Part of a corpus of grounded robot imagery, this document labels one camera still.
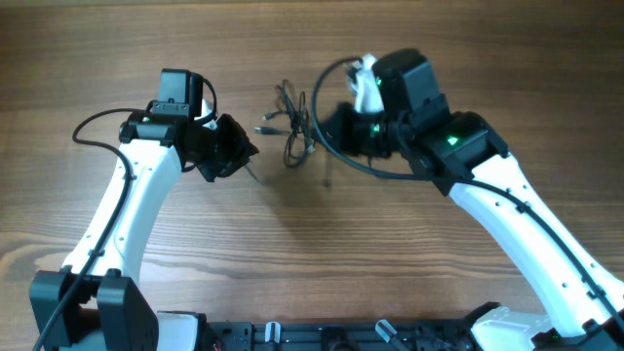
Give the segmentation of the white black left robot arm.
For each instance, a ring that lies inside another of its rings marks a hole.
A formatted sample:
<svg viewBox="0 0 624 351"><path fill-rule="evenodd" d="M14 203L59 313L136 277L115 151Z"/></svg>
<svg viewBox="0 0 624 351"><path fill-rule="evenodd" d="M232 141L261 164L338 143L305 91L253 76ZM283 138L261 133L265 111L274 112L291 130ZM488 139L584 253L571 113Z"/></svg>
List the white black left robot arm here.
<svg viewBox="0 0 624 351"><path fill-rule="evenodd" d="M139 288L148 238L180 176L228 177L257 154L242 127L217 114L198 73L165 68L156 99L127 108L115 171L85 234L57 271L29 290L37 350L222 350L223 335L195 312L156 312Z"/></svg>

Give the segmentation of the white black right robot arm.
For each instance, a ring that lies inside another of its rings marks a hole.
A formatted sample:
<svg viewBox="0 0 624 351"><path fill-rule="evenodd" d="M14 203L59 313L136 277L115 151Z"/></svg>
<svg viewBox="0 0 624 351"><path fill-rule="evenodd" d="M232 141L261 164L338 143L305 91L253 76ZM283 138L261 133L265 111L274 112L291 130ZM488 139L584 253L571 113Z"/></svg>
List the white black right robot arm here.
<svg viewBox="0 0 624 351"><path fill-rule="evenodd" d="M479 114L451 111L416 49L343 58L353 100L314 120L336 159L389 179L371 159L400 154L409 181L434 184L479 222L539 298L543 313L488 303L451 339L466 350L619 350L623 283L573 237L530 185L507 143Z"/></svg>

